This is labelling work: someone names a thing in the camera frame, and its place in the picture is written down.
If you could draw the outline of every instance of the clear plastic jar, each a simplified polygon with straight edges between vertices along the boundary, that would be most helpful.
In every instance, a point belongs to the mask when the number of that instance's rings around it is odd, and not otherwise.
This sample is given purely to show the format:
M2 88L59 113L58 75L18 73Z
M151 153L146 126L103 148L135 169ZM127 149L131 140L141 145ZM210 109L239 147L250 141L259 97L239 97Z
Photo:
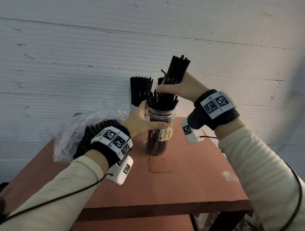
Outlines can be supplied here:
M162 121L169 124L166 129L148 131L147 136L145 136L148 152L152 155L161 155L165 152L167 141L173 134L175 110L158 111L147 106L145 116L147 121Z

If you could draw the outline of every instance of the forearm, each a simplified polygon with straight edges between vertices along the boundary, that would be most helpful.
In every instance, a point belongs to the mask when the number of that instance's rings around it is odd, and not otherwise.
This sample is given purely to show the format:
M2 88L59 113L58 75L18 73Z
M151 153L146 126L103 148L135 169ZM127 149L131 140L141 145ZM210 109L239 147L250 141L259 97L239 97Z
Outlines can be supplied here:
M89 158L83 156L74 160L68 168L59 173L12 214L95 183L104 175L101 169L105 165L102 157L97 157L97 155L91 153ZM96 188L97 186L94 186L15 217L0 225L0 231L68 231Z
M226 154L265 230L277 231L296 208L297 182L288 166L260 138L245 127L239 128L240 125L216 129L217 137L230 131L218 146ZM289 230L303 230L304 217L305 204Z

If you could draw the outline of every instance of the left hand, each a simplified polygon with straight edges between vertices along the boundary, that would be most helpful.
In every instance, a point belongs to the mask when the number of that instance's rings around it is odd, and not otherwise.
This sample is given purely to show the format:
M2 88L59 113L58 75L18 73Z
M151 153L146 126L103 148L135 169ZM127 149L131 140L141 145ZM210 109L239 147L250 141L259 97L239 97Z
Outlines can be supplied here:
M149 130L166 129L169 125L166 122L150 122L145 119L146 101L143 101L122 125L126 127L131 138L144 134Z

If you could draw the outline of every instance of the red table top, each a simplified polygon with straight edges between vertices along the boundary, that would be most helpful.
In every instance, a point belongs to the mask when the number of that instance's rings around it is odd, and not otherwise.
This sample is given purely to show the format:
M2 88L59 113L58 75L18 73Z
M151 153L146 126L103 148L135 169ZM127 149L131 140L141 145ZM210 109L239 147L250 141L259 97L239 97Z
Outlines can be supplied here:
M123 185L104 180L88 201L78 220L121 219L131 217L251 209L237 181L227 181L223 172L234 174L227 159L214 143L189 145L176 118L172 138L161 156L150 156L143 137L133 139L130 156L134 163ZM6 212L12 212L52 180L66 164L53 162L50 141L1 193Z

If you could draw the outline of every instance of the wristband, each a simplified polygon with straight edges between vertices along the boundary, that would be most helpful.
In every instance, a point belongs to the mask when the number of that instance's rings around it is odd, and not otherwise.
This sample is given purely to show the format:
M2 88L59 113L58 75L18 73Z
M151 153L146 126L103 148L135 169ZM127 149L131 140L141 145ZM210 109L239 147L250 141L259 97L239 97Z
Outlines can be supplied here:
M118 163L126 157L133 143L130 133L123 125L115 125L104 128L91 140L90 149L102 153L109 164L109 167Z
M203 125L215 130L219 125L230 123L239 118L239 113L233 103L223 92L215 89L202 94L194 105L195 109L188 116L187 123L196 130Z

